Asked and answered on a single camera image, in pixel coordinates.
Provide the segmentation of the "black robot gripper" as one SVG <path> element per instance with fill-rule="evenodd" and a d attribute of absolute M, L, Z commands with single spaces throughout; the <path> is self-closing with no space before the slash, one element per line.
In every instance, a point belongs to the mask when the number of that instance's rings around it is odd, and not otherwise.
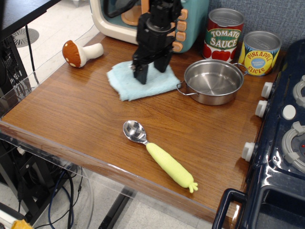
<path fill-rule="evenodd" d="M 166 68 L 172 57 L 173 32 L 172 21 L 164 15 L 145 13 L 140 16 L 136 41 L 138 48 L 133 54 L 133 76 L 141 84 L 146 84 L 148 64 L 154 63 L 154 67 L 161 73 Z"/>

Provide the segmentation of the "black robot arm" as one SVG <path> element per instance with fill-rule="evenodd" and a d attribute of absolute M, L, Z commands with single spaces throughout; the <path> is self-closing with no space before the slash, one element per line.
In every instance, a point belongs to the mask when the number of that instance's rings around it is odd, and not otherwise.
<path fill-rule="evenodd" d="M 159 72 L 165 72 L 172 54 L 176 26 L 172 25 L 183 9 L 179 0 L 151 0 L 149 12 L 139 17 L 136 41 L 138 48 L 132 56 L 133 76 L 146 84 L 148 65 L 153 63 Z"/>

